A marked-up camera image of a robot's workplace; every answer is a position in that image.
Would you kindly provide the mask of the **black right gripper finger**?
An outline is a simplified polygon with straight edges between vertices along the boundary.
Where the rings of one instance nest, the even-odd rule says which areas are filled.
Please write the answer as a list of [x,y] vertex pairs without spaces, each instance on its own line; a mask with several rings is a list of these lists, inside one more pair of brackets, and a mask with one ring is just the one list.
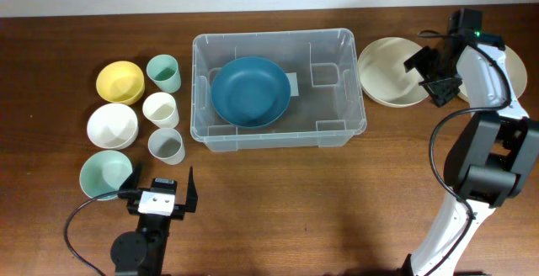
[[458,95],[462,80],[459,77],[447,77],[440,80],[425,80],[419,85],[425,89],[437,107],[442,107]]
[[405,72],[416,69],[419,73],[429,73],[438,58],[438,50],[425,46],[409,57],[404,63]]

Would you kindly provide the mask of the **beige bowl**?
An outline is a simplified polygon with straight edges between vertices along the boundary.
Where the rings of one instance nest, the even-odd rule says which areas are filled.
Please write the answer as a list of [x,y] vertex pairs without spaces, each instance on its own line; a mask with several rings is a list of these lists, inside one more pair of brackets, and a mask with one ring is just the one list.
[[[505,62],[504,62],[505,72],[507,74],[507,77],[510,80],[515,96],[519,98],[523,94],[523,92],[526,90],[526,84],[527,84],[526,67],[523,61],[521,60],[521,58],[509,46],[505,47],[504,53],[505,53]],[[480,73],[478,72],[478,69],[475,66],[471,66],[471,65],[460,65],[457,68],[457,73],[462,78],[462,85],[459,87],[460,92],[458,94],[458,97],[468,102],[469,97],[467,93],[467,87],[477,86],[475,82],[472,82],[472,79],[479,78]]]
[[358,58],[358,76],[365,93],[375,102],[405,108],[429,97],[419,85],[423,78],[404,62],[422,49],[420,45],[399,37],[386,37],[370,43]]

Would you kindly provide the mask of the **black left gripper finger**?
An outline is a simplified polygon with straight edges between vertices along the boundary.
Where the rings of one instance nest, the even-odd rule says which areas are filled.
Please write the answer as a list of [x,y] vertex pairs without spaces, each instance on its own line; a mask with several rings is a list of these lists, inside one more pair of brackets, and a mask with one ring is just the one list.
[[193,167],[189,168],[189,178],[188,178],[188,188],[185,201],[185,212],[195,213],[198,204],[198,194],[196,191],[195,180],[194,180],[194,169]]
[[128,178],[121,184],[120,190],[137,189],[141,176],[142,163],[138,162]]

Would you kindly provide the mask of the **dark blue bowl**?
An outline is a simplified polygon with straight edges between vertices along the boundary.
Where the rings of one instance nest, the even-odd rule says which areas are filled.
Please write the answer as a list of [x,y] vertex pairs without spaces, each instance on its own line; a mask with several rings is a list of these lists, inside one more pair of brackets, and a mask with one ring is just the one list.
[[228,62],[211,85],[211,102],[226,122],[242,128],[274,123],[288,108],[291,86],[274,62],[247,56]]

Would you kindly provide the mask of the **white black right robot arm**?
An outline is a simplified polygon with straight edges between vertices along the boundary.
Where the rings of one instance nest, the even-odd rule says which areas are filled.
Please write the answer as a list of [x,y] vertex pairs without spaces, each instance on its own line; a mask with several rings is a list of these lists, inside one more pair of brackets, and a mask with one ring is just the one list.
[[418,69],[426,90],[438,82],[456,82],[467,90],[469,108],[448,114],[431,134],[431,165],[441,127],[457,116],[472,118],[448,152],[443,170],[433,171],[446,191],[444,202],[427,237],[407,255],[403,275],[455,274],[479,226],[520,193],[538,158],[538,123],[515,96],[503,39],[478,29],[441,38],[445,52],[426,46],[404,63],[407,70]]

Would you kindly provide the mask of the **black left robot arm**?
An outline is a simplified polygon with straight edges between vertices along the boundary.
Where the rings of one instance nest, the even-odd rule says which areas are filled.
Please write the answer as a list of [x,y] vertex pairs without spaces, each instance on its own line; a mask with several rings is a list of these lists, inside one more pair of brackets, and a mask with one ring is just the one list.
[[128,213],[136,215],[138,223],[134,231],[119,235],[110,248],[116,275],[159,275],[171,222],[196,212],[198,194],[193,172],[189,172],[183,204],[175,200],[176,181],[154,178],[150,188],[140,188],[140,176],[141,165],[137,165],[119,189],[119,197],[127,201]]

